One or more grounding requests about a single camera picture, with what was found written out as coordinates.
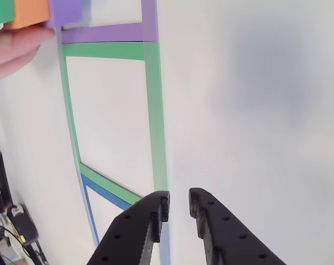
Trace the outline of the person's hand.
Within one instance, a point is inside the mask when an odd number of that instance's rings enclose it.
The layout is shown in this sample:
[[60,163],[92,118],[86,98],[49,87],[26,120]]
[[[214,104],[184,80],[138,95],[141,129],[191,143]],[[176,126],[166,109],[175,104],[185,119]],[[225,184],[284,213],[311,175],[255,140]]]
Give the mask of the person's hand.
[[0,80],[30,63],[41,44],[55,35],[54,29],[39,25],[17,30],[0,29]]

